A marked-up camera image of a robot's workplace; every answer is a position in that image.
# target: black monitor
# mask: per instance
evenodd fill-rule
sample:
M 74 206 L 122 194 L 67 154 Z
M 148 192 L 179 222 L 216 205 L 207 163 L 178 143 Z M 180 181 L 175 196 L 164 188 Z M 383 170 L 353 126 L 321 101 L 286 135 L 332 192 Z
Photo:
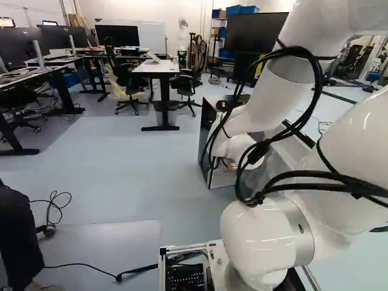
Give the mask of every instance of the black monitor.
M 24 65 L 24 61 L 36 58 L 32 41 L 39 41 L 42 55 L 49 55 L 50 51 L 42 41 L 39 28 L 1 28 L 0 29 L 0 56 L 8 69 Z
M 232 52 L 270 53 L 288 12 L 228 16 L 224 48 Z
M 137 26 L 96 25 L 96 33 L 100 45 L 104 45 L 105 38 L 111 36 L 115 47 L 140 46 Z
M 50 50 L 71 49 L 69 35 L 73 36 L 75 47 L 89 46 L 84 27 L 49 25 L 38 25 L 38 27 L 42 30 L 44 45 Z

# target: black desk leg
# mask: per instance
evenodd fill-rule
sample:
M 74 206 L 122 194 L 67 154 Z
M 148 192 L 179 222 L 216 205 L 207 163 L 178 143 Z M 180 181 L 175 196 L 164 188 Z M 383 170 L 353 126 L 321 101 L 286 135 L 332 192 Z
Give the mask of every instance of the black desk leg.
M 13 150 L 0 150 L 0 156 L 29 156 L 40 152 L 38 149 L 23 149 L 2 113 L 0 113 L 0 132 L 13 148 Z
M 97 85 L 96 85 L 96 81 L 95 81 L 95 77 L 93 76 L 93 72 L 92 72 L 92 67 L 90 66 L 90 60 L 85 58 L 85 61 L 84 61 L 84 66 L 85 66 L 85 69 L 89 75 L 89 80 L 90 80 L 90 83 L 92 85 L 92 88 L 91 90 L 81 90 L 79 91 L 80 93 L 100 93 L 100 92 L 103 92 L 102 90 L 97 90 Z
M 99 84 L 102 88 L 102 91 L 104 92 L 104 94 L 102 94 L 102 96 L 100 98 L 98 98 L 98 100 L 97 100 L 97 102 L 101 102 L 101 101 L 105 100 L 105 98 L 109 95 L 109 92 L 107 92 L 107 89 L 105 88 L 104 75 L 102 74 L 101 65 L 99 64 L 98 59 L 95 59 L 95 66 L 97 69 Z
M 73 104 L 72 97 L 66 86 L 65 79 L 60 70 L 54 71 L 52 77 L 55 83 L 55 86 L 58 90 L 59 97 L 62 100 L 62 108 L 52 109 L 50 112 L 46 113 L 45 116 L 56 116 L 63 114 L 82 114 L 85 111 L 85 108 L 75 108 Z
M 153 102 L 153 95 L 155 94 L 155 92 L 153 91 L 152 81 L 153 81 L 152 78 L 150 78 L 151 95 L 150 95 L 149 103 Z
M 169 77 L 160 78 L 160 91 L 162 97 L 162 114 L 163 114 L 163 125 L 162 126 L 150 126 L 142 127 L 142 132 L 157 132 L 166 130 L 179 130 L 179 126 L 172 126 L 169 124 L 169 108 L 168 102 L 170 99 L 170 84 Z

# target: blue storage bin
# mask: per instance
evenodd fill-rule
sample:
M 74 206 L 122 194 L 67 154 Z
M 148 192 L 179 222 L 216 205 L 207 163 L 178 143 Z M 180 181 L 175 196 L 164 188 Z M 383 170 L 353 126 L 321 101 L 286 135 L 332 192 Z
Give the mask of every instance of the blue storage bin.
M 67 88 L 71 88 L 71 87 L 79 84 L 78 74 L 75 72 L 74 73 L 64 73 L 63 78 L 65 79 L 65 83 L 66 83 Z M 52 87 L 56 88 L 55 82 L 53 81 L 53 79 L 51 77 L 48 79 L 48 81 Z
M 260 9 L 257 6 L 242 6 L 240 8 L 240 14 L 254 14 L 259 13 Z
M 221 27 L 219 29 L 219 37 L 220 38 L 226 38 L 226 28 L 225 27 Z
M 241 5 L 226 7 L 226 17 L 228 15 L 240 14 Z
M 225 49 L 221 48 L 219 50 L 219 57 L 220 58 L 235 59 L 236 58 L 236 53 L 235 52 L 230 52 L 228 50 L 225 50 Z
M 212 18 L 219 18 L 220 11 L 221 11 L 221 9 L 213 9 Z

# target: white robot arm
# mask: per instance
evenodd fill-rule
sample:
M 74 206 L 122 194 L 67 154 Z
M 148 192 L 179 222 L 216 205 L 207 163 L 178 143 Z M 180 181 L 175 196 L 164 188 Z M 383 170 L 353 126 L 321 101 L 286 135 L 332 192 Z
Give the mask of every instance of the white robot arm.
M 388 31 L 385 0 L 299 1 L 280 34 L 317 56 L 335 56 L 354 34 Z M 276 127 L 311 89 L 309 64 L 286 57 L 270 61 L 251 100 L 236 109 L 216 137 L 213 154 L 248 148 L 238 137 Z M 388 88 L 357 104 L 321 138 L 300 170 L 338 172 L 388 189 Z M 293 182 L 327 182 L 295 178 Z M 360 234 L 388 221 L 388 199 L 355 197 L 328 190 L 293 190 L 247 207 L 236 201 L 221 217 L 221 233 L 231 264 L 253 289 L 272 290 L 291 267 L 337 256 Z
M 300 0 L 293 6 L 279 40 L 321 57 L 325 69 L 332 61 L 330 57 L 335 58 L 352 35 L 388 32 L 387 19 L 385 0 Z M 217 134 L 211 155 L 238 162 L 255 143 L 246 133 L 279 126 L 301 98 L 311 92 L 313 81 L 311 65 L 305 59 L 287 56 L 269 61 L 249 102 L 233 110 L 225 131 Z M 210 135 L 220 120 L 221 116 L 213 123 Z

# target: office chair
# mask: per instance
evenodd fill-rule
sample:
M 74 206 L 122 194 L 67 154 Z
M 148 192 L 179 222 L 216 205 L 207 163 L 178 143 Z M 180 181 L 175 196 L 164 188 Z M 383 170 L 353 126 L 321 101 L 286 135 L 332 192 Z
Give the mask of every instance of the office chair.
M 194 100 L 191 100 L 191 96 L 195 94 L 194 77 L 188 75 L 178 75 L 177 77 L 174 77 L 172 79 L 173 80 L 170 82 L 171 89 L 177 89 L 178 94 L 181 95 L 181 99 L 183 99 L 183 96 L 187 96 L 187 101 L 179 101 L 178 109 L 187 106 L 192 112 L 192 116 L 196 117 L 196 113 L 193 109 L 193 106 L 202 106 L 195 103 Z
M 38 133 L 41 131 L 39 126 L 30 124 L 31 121 L 44 119 L 42 116 L 29 117 L 37 114 L 34 110 L 24 110 L 30 103 L 39 103 L 38 95 L 35 91 L 25 87 L 15 87 L 12 90 L 0 93 L 0 114 L 9 114 L 12 117 L 8 122 L 12 130 L 18 127 L 29 127 Z
M 131 76 L 130 71 L 133 69 L 133 64 L 120 64 L 115 57 L 114 49 L 113 39 L 108 36 L 105 39 L 105 51 L 109 63 L 109 66 L 107 66 L 109 81 L 115 95 L 119 99 L 124 99 L 123 101 L 117 102 L 118 107 L 115 110 L 115 114 L 118 115 L 120 110 L 132 106 L 135 115 L 139 115 L 136 105 L 145 104 L 149 107 L 150 103 L 141 102 L 138 99 L 138 96 L 134 95 L 139 95 L 139 93 L 144 92 L 144 88 L 147 87 L 149 83 L 144 78 Z

